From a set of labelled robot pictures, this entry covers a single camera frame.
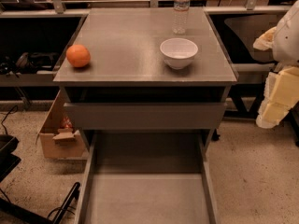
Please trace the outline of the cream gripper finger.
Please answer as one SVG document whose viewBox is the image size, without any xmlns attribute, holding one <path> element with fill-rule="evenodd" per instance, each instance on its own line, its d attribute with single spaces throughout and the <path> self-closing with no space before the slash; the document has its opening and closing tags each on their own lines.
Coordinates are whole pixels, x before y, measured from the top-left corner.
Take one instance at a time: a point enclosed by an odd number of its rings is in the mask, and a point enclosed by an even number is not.
<svg viewBox="0 0 299 224">
<path fill-rule="evenodd" d="M 277 27 L 272 27 L 255 39 L 253 47 L 258 50 L 268 50 L 273 48 L 274 34 Z"/>
<path fill-rule="evenodd" d="M 263 96 L 256 124 L 260 128 L 271 129 L 279 125 L 299 102 L 299 68 L 289 66 L 277 74 L 270 72 Z"/>
</svg>

